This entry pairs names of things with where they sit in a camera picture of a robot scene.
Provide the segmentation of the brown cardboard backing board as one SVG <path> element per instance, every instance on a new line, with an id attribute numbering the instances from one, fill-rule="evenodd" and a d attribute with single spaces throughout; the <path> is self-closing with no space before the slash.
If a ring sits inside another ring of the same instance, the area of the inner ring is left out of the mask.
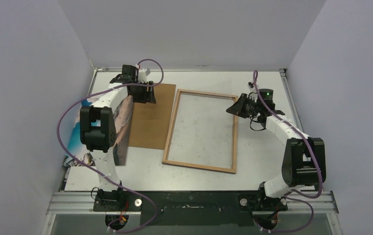
<path id="1" fill-rule="evenodd" d="M 156 102 L 135 103 L 129 146 L 163 150 L 175 99 L 175 84 L 160 84 L 154 88 Z"/>

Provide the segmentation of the clear acrylic glass sheet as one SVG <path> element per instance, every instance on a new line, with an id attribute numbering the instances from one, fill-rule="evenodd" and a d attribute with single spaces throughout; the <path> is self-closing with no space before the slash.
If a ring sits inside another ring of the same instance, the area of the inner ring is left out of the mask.
<path id="1" fill-rule="evenodd" d="M 183 164 L 231 169 L 234 99 L 181 93 L 167 159 Z"/>

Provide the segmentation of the blue wooden picture frame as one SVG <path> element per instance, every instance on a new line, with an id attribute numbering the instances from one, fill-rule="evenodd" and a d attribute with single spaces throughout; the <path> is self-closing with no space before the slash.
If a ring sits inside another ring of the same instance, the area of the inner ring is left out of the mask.
<path id="1" fill-rule="evenodd" d="M 187 94 L 193 94 L 193 95 L 204 95 L 209 97 L 227 97 L 227 98 L 233 98 L 234 102 L 238 100 L 238 97 L 236 95 L 232 94 L 220 94 L 220 93 L 213 93 L 213 92 L 203 92 L 203 91 L 192 91 L 192 90 L 185 90 L 185 89 L 179 89 L 176 92 L 176 97 L 174 101 L 174 107 L 171 114 L 171 119 L 169 123 L 169 131 L 166 138 L 165 148 L 163 151 L 163 158 L 162 163 L 165 165 L 175 165 L 175 166 L 182 166 L 182 167 L 189 167 L 189 168 L 196 168 L 196 169 L 202 169 L 202 170 L 209 170 L 209 171 L 217 171 L 217 172 L 223 172 L 223 173 L 230 173 L 235 174 L 237 171 L 237 138 L 238 138 L 238 118 L 234 116 L 234 124 L 233 124 L 233 167 L 231 169 L 225 169 L 225 168 L 218 168 L 218 167 L 205 167 L 203 165 L 196 165 L 196 164 L 183 164 L 180 162 L 173 162 L 169 161 L 167 159 L 167 155 L 169 152 L 169 146 L 171 142 L 172 137 L 172 130 L 173 125 L 175 122 L 175 117 L 177 114 L 177 107 L 178 107 L 178 101 L 181 93 L 187 93 Z"/>

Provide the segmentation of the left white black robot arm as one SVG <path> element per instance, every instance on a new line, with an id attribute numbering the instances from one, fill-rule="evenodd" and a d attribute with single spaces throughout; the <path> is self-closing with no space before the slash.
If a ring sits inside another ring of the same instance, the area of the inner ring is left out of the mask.
<path id="1" fill-rule="evenodd" d="M 142 69 L 140 65 L 123 65 L 121 74 L 110 81 L 107 92 L 93 104 L 80 108 L 80 140 L 101 173 L 95 204 L 113 211 L 125 208 L 127 202 L 113 156 L 118 138 L 115 119 L 123 100 L 129 96 L 135 102 L 156 103 L 154 83 L 147 81 L 149 74 L 150 70 Z"/>

